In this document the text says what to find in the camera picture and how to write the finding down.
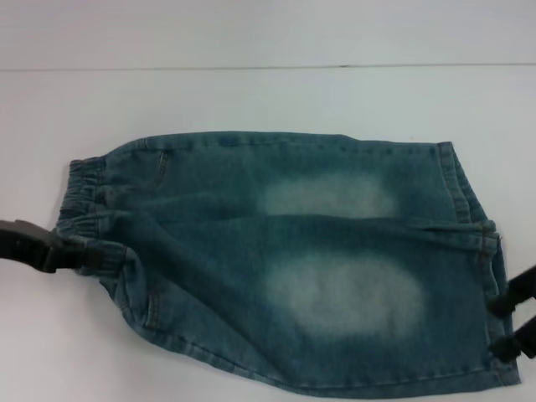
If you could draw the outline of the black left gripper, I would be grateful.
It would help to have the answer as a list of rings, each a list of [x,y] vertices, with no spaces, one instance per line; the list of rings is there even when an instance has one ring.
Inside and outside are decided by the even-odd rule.
[[[123,247],[63,249],[63,241],[51,231],[22,220],[1,221],[1,258],[53,274],[58,269],[115,271],[122,265]]]

